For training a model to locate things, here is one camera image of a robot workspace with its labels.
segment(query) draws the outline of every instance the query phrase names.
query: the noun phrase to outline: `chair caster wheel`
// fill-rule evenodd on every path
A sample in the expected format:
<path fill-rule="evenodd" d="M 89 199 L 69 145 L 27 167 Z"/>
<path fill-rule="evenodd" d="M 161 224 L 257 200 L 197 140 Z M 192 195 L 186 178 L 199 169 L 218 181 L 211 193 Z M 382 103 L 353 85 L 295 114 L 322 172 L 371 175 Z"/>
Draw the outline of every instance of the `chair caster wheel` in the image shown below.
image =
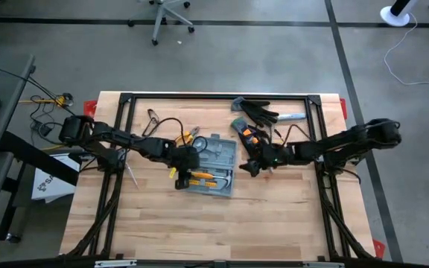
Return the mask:
<path fill-rule="evenodd" d="M 6 241 L 9 243 L 19 243 L 21 242 L 21 238 L 14 234 L 7 234 L 6 235 Z"/>

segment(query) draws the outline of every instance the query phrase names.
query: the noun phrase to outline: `table leg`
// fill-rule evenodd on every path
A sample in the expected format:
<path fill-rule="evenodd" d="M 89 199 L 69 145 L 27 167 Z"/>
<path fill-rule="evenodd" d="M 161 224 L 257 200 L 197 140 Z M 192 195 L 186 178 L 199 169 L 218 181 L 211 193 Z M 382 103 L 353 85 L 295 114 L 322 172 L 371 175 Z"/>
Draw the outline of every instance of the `table leg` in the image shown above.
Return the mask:
<path fill-rule="evenodd" d="M 14 157 L 72 185 L 77 184 L 79 173 L 47 153 L 35 148 L 22 138 L 6 131 L 0 141 L 0 151 L 11 152 Z"/>
<path fill-rule="evenodd" d="M 6 178 L 1 186 L 1 190 L 16 193 L 18 191 L 19 183 L 15 179 Z"/>
<path fill-rule="evenodd" d="M 14 214 L 16 213 L 16 207 L 14 206 L 13 203 L 14 203 L 14 199 L 16 198 L 17 188 L 19 183 L 21 182 L 22 175 L 24 174 L 25 168 L 26 168 L 26 164 L 22 163 L 17 180 L 6 178 L 6 181 L 4 181 L 4 185 L 6 185 L 6 188 L 9 187 L 9 189 L 4 189 L 4 185 L 3 185 L 3 189 L 6 191 L 10 190 L 11 196 L 9 198 L 9 201 L 7 202 L 6 210 L 4 211 L 4 215 L 0 223 L 0 241 L 7 240 L 7 234 L 9 233 L 9 228 L 11 227 Z"/>

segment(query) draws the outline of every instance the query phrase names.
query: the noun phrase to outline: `black stripe on floor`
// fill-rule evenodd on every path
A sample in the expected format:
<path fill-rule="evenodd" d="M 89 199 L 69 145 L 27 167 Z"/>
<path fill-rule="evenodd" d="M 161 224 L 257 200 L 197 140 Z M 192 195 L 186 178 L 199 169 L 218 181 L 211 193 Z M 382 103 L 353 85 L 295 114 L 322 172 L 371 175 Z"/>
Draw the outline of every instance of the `black stripe on floor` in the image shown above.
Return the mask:
<path fill-rule="evenodd" d="M 350 104 L 354 113 L 355 123 L 364 124 L 362 111 L 360 109 L 360 102 L 358 101 L 357 92 L 355 91 L 354 81 L 350 72 L 349 64 L 347 63 L 346 52 L 343 48 L 342 38 L 340 37 L 339 25 L 335 19 L 334 9 L 331 0 L 324 0 L 325 7 L 327 8 L 328 18 L 331 23 L 332 35 L 334 36 L 335 48 L 339 56 L 340 67 L 342 69 L 343 78 L 346 82 L 347 92 L 349 93 Z M 375 199 L 377 200 L 378 211 L 380 212 L 381 222 L 384 226 L 385 237 L 387 239 L 388 248 L 390 250 L 390 257 L 392 261 L 403 262 L 401 256 L 400 246 L 396 237 L 395 229 L 393 228 L 393 221 L 388 209 L 387 198 L 385 197 L 384 187 L 381 184 L 378 168 L 375 163 L 375 158 L 372 151 L 366 154 L 366 165 L 369 169 L 370 179 L 372 181 Z"/>
<path fill-rule="evenodd" d="M 128 19 L 52 19 L 1 17 L 3 23 L 35 23 L 56 25 L 127 25 Z M 134 19 L 134 25 L 154 25 L 153 19 Z M 276 27 L 331 27 L 330 22 L 288 22 L 288 21 L 235 21 L 235 20 L 191 20 L 193 25 L 206 26 L 276 26 Z M 169 25 L 182 25 L 181 22 L 168 20 Z M 386 23 L 376 22 L 337 22 L 339 28 L 394 28 Z M 412 28 L 409 23 L 404 28 Z M 419 23 L 418 28 L 429 28 L 429 23 Z"/>
<path fill-rule="evenodd" d="M 35 23 L 35 24 L 61 24 L 61 25 L 127 25 L 128 19 L 44 19 L 44 18 L 13 18 L 0 17 L 3 23 Z M 154 25 L 152 19 L 134 19 L 134 25 Z M 210 26 L 288 26 L 288 27 L 330 27 L 328 22 L 278 22 L 278 21 L 216 21 L 191 20 L 193 25 Z M 181 22 L 168 20 L 169 25 L 182 25 Z"/>

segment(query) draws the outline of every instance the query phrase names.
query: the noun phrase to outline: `white cord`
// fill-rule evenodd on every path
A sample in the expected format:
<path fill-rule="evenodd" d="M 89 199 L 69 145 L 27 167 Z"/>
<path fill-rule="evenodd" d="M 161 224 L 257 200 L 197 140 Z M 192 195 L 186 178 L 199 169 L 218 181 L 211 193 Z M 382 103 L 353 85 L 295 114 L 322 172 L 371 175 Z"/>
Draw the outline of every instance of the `white cord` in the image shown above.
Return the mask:
<path fill-rule="evenodd" d="M 388 71 L 390 72 L 390 74 L 392 74 L 392 76 L 393 76 L 394 78 L 396 78 L 396 80 L 398 80 L 400 83 L 404 84 L 405 86 L 412 86 L 412 85 L 427 85 L 427 84 L 429 84 L 429 82 L 414 82 L 414 83 L 405 83 L 405 82 L 403 82 L 400 78 L 398 78 L 398 76 L 396 76 L 395 74 L 393 74 L 393 71 L 392 71 L 392 69 L 390 68 L 390 66 L 388 65 L 388 62 L 387 62 L 387 56 L 388 56 L 388 54 L 389 54 L 393 49 L 397 48 L 397 47 L 398 47 L 398 46 L 403 42 L 403 40 L 405 40 L 405 38 L 407 37 L 407 35 L 408 35 L 411 31 L 415 30 L 415 28 L 418 26 L 418 21 L 416 20 L 416 17 L 415 17 L 412 13 L 410 13 L 410 16 L 412 16 L 412 17 L 413 17 L 413 19 L 415 19 L 415 26 L 414 26 L 413 28 L 411 28 L 410 30 L 408 30 L 408 32 L 406 32 L 406 33 L 405 33 L 405 35 L 404 35 L 404 36 L 403 36 L 403 38 L 400 40 L 400 42 L 398 42 L 398 44 L 396 44 L 394 47 L 392 47 L 391 49 L 389 49 L 389 50 L 387 51 L 387 53 L 385 54 L 385 57 L 384 57 L 384 63 L 385 63 L 385 65 L 387 66 Z"/>

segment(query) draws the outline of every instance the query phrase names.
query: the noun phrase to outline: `pliers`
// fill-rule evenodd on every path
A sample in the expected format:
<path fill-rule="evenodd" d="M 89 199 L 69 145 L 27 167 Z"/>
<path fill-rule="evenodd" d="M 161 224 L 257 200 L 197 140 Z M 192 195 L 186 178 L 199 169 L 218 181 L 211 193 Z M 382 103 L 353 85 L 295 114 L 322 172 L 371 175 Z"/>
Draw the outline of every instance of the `pliers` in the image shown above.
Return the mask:
<path fill-rule="evenodd" d="M 200 127 L 195 127 L 191 131 L 185 131 L 183 133 L 183 136 L 180 135 L 178 136 L 178 138 L 175 138 L 175 143 L 177 144 L 177 147 L 183 145 L 183 139 L 185 139 L 186 144 L 191 144 L 194 138 L 198 135 L 199 131 L 200 131 Z"/>

